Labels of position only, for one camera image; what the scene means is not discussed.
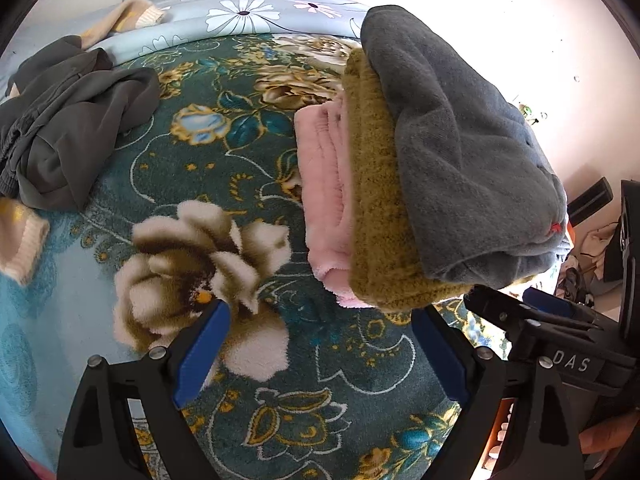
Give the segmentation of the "person's hand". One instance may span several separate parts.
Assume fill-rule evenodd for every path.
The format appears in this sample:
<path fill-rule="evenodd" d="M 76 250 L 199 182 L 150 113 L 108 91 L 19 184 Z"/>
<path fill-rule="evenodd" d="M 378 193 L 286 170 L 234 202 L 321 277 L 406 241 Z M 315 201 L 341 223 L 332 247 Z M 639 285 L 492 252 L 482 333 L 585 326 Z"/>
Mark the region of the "person's hand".
<path fill-rule="evenodd" d="M 509 427 L 513 400 L 503 400 L 500 404 L 498 416 L 491 430 L 489 440 L 480 462 L 474 472 L 475 479 L 488 479 L 497 463 L 506 430 Z M 597 466 L 605 467 L 620 454 L 639 423 L 639 410 L 636 408 L 627 415 L 611 418 L 605 422 L 599 422 L 596 426 L 582 431 L 579 435 L 579 443 L 582 452 L 588 458 L 597 459 L 589 470 L 595 470 Z"/>

